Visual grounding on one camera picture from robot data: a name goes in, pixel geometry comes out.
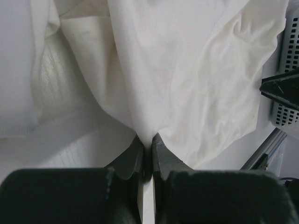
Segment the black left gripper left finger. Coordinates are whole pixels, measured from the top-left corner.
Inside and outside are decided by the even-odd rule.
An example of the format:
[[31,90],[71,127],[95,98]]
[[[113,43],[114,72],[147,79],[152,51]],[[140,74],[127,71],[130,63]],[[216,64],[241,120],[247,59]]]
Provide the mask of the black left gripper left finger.
[[144,146],[103,168],[20,169],[0,186],[3,224],[140,224]]

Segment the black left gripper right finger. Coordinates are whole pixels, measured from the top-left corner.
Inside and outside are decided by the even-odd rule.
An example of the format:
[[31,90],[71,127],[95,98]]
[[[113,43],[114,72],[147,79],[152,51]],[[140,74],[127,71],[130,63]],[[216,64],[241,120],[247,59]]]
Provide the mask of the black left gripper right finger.
[[294,204],[273,174],[193,170],[159,134],[152,141],[155,223],[292,224]]

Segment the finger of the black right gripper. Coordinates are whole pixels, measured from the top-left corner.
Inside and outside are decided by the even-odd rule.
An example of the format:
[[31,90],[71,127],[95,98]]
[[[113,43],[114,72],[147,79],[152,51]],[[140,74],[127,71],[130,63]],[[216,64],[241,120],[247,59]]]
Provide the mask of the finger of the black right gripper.
[[262,79],[261,94],[288,108],[299,110],[299,70]]

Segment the cream white t shirt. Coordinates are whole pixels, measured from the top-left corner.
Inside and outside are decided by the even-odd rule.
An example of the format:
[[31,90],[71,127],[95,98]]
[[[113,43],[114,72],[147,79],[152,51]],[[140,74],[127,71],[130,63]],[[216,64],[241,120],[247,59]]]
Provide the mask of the cream white t shirt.
[[99,105],[192,168],[255,131],[286,0],[46,0],[40,123]]

